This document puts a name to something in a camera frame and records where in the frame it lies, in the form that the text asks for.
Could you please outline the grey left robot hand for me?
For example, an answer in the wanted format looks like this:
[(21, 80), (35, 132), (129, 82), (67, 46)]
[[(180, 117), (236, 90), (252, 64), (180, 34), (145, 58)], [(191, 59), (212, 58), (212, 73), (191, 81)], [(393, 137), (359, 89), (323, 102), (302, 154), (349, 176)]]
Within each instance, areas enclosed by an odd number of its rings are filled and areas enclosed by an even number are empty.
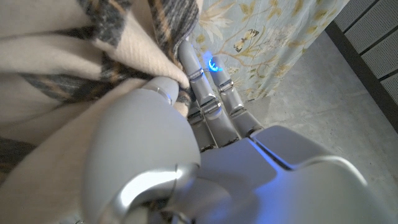
[(82, 187), (88, 223), (393, 223), (352, 163), (244, 107), (218, 57), (178, 57), (195, 94), (157, 77), (116, 100), (93, 136)]

